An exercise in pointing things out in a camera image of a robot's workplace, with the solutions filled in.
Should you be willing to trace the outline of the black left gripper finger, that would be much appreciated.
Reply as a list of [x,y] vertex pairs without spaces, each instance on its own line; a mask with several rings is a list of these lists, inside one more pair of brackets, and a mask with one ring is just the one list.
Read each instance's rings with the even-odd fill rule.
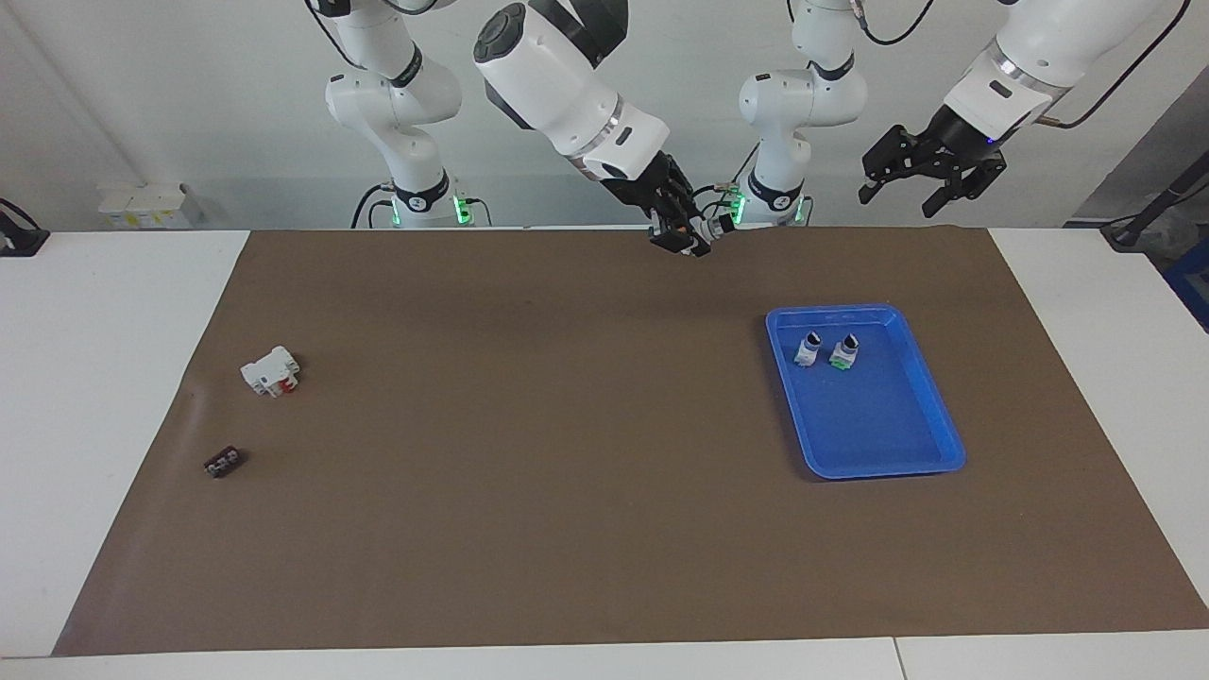
[[922,215],[932,218],[956,198],[979,198],[1006,168],[1006,159],[1001,151],[994,151],[980,160],[938,154],[937,159],[922,166],[926,177],[941,180],[941,186],[922,202]]
[[931,138],[912,134],[895,125],[873,143],[862,159],[864,184],[860,186],[860,204],[868,204],[887,184],[916,175],[931,177]]

